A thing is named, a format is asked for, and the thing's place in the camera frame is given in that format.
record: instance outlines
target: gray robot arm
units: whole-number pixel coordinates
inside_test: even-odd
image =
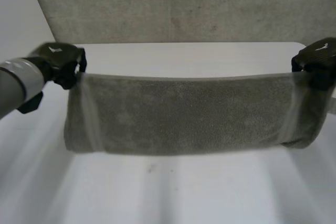
[[[15,109],[23,114],[36,110],[48,81],[72,88],[77,66],[85,71],[84,49],[56,42],[42,44],[26,58],[0,63],[0,119]]]

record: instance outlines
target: rolled towel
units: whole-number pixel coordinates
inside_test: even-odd
[[[64,136],[76,153],[183,155],[317,137],[334,87],[308,86],[307,72],[172,79],[82,74],[70,90]]]

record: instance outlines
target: metal cylinder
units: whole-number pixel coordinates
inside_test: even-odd
[[[0,119],[17,109],[25,101],[25,91],[10,72],[0,69]]]

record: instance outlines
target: gray towel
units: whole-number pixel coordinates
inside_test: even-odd
[[[205,79],[82,74],[69,93],[66,147],[132,155],[303,148],[318,135],[334,88],[311,90],[310,78],[306,72]]]

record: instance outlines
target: gray wall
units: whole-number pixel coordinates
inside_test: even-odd
[[[38,0],[57,41],[296,41],[335,35],[336,0]]]

